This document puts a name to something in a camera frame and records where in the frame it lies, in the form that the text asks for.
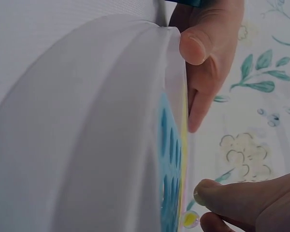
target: hand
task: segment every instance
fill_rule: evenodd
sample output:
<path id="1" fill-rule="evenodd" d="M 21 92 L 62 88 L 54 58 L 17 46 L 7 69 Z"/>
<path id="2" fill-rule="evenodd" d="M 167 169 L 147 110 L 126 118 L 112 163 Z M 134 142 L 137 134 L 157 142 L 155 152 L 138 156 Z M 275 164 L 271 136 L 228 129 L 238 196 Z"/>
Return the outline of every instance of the hand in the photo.
<path id="1" fill-rule="evenodd" d="M 246 232 L 290 232 L 290 174 L 224 186 L 203 180 L 196 192 L 196 201 L 212 211 L 201 217 L 205 232 L 234 232 L 224 221 Z"/>
<path id="2" fill-rule="evenodd" d="M 244 14 L 244 0 L 205 0 L 202 8 L 178 4 L 170 26 L 182 33 L 187 62 L 190 132 L 195 132 L 229 74 Z"/>

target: white cloth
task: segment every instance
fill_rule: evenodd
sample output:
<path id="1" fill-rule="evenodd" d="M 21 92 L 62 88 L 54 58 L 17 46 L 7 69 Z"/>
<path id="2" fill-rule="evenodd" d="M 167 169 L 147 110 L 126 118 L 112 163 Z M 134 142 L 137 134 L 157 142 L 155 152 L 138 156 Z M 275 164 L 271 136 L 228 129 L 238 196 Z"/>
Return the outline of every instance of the white cloth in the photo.
<path id="1" fill-rule="evenodd" d="M 0 232 L 160 232 L 158 107 L 168 86 L 181 116 L 179 39 L 108 15 L 21 75 L 0 106 Z"/>
<path id="2" fill-rule="evenodd" d="M 156 22 L 162 0 L 0 0 L 0 103 L 36 59 L 82 24 L 129 14 Z"/>

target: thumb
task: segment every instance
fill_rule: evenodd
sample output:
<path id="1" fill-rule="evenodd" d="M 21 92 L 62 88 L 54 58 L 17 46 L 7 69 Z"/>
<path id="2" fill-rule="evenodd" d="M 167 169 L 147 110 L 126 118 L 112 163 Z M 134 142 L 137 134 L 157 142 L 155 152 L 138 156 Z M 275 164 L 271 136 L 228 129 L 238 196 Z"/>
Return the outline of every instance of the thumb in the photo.
<path id="1" fill-rule="evenodd" d="M 236 48 L 237 34 L 244 12 L 243 0 L 214 0 L 202 9 L 194 8 L 192 27 L 182 32 L 180 52 L 191 65 L 202 64 L 211 54 L 222 51 L 227 44 Z"/>
<path id="2" fill-rule="evenodd" d="M 285 188 L 289 178 L 229 185 L 206 179 L 195 188 L 194 198 L 218 215 L 255 225 L 259 215 L 289 191 Z"/>

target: yellow edge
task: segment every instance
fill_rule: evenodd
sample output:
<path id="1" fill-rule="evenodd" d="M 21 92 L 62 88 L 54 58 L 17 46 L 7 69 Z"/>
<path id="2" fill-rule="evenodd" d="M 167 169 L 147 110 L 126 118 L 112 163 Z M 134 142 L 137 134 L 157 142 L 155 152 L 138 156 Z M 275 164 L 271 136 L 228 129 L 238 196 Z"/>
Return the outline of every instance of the yellow edge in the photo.
<path id="1" fill-rule="evenodd" d="M 179 190 L 179 223 L 181 220 L 181 214 L 185 211 L 185 189 L 186 189 L 186 174 L 188 164 L 188 101 L 187 101 L 187 88 L 183 84 L 183 108 L 182 108 L 182 125 L 181 125 L 181 140 L 182 140 L 182 161 L 181 161 L 181 184 Z"/>

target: yellow circle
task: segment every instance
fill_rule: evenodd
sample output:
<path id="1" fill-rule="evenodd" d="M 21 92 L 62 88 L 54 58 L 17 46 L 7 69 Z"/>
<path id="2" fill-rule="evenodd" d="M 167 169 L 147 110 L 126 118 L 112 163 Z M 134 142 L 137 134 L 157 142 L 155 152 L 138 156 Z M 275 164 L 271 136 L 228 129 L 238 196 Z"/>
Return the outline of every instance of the yellow circle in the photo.
<path id="1" fill-rule="evenodd" d="M 183 214 L 182 225 L 185 228 L 191 229 L 199 224 L 199 215 L 194 211 L 186 211 Z"/>

